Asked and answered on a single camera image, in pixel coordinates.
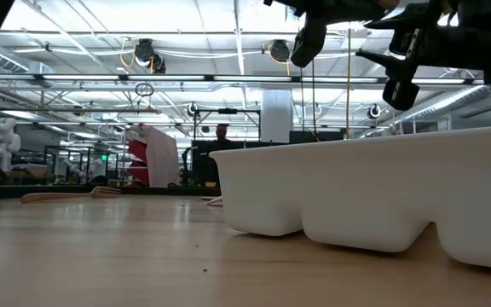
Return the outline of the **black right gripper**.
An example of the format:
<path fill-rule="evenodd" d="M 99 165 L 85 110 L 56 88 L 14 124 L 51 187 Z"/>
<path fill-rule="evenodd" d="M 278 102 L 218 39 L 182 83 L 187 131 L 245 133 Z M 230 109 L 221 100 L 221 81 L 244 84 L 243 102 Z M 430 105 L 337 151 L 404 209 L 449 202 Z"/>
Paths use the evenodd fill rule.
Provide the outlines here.
<path fill-rule="evenodd" d="M 436 21 L 427 28 L 422 38 L 417 62 L 421 66 L 452 67 L 478 70 L 483 82 L 491 84 L 491 0 L 490 1 L 438 1 L 437 7 L 458 25 L 440 26 Z M 398 15 L 371 21 L 366 28 L 393 30 L 391 53 L 405 56 L 414 32 L 427 24 L 428 3 L 411 3 Z M 359 50 L 357 56 L 373 61 L 385 68 L 388 77 L 383 100 L 395 110 L 413 107 L 419 87 L 413 83 L 418 66 L 391 55 Z"/>

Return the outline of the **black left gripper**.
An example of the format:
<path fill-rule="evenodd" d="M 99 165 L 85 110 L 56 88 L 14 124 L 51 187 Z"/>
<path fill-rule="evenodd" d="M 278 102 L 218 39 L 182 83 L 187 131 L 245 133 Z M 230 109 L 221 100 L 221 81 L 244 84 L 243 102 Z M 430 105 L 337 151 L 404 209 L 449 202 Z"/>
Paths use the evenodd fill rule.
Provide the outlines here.
<path fill-rule="evenodd" d="M 326 25 L 380 20 L 399 6 L 399 0 L 265 0 L 264 4 L 274 1 L 290 8 L 294 16 L 305 16 L 291 55 L 297 67 L 306 67 L 321 52 Z"/>

